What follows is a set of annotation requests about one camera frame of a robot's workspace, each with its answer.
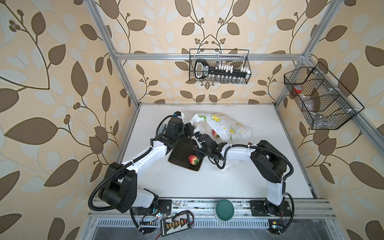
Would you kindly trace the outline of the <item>red fake strawberry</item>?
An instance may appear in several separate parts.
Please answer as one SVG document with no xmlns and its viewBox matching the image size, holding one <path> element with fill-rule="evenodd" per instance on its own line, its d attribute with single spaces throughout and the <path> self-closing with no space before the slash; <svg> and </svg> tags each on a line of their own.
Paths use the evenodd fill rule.
<svg viewBox="0 0 384 240">
<path fill-rule="evenodd" d="M 195 166 L 200 163 L 200 159 L 195 155 L 190 155 L 188 158 L 191 165 Z"/>
</svg>

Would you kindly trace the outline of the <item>white plastic bag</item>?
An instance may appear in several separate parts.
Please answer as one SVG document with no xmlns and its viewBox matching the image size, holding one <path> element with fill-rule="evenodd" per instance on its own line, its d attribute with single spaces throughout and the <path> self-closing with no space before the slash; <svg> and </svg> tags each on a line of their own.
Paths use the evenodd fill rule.
<svg viewBox="0 0 384 240">
<path fill-rule="evenodd" d="M 201 135 L 209 135 L 218 144 L 221 142 L 234 144 L 237 140 L 249 140 L 252 135 L 251 128 L 246 127 L 242 123 L 219 113 L 198 113 L 192 117 L 190 123 L 195 127 L 194 134 L 192 136 L 199 137 Z M 220 138 L 215 138 L 212 135 L 212 130 L 215 130 Z M 225 168 L 227 161 L 225 157 L 223 159 L 211 159 L 210 157 L 208 158 L 220 170 Z"/>
</svg>

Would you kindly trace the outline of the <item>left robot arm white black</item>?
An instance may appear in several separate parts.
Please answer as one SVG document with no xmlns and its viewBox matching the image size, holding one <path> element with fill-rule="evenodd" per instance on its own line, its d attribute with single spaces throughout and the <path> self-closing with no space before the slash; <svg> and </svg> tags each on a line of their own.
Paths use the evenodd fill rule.
<svg viewBox="0 0 384 240">
<path fill-rule="evenodd" d="M 134 208 L 155 210 L 158 195 L 149 190 L 138 189 L 138 176 L 153 163 L 171 152 L 178 142 L 192 136 L 194 127 L 184 123 L 184 114 L 177 111 L 166 116 L 161 124 L 169 120 L 165 128 L 156 130 L 156 136 L 150 139 L 150 146 L 137 156 L 107 168 L 105 178 L 92 191 L 88 207 L 95 212 L 118 210 L 125 213 Z"/>
</svg>

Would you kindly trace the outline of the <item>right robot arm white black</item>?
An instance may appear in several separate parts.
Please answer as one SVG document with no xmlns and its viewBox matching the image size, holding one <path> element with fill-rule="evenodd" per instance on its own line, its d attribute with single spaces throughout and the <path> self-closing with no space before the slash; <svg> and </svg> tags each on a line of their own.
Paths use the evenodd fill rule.
<svg viewBox="0 0 384 240">
<path fill-rule="evenodd" d="M 261 212 L 270 216 L 283 215 L 286 181 L 294 173 L 294 167 L 268 141 L 262 140 L 256 145 L 218 144 L 210 136 L 196 133 L 189 137 L 189 142 L 198 157 L 208 157 L 220 170 L 224 170 L 228 160 L 251 161 L 267 181 L 267 197 Z"/>
</svg>

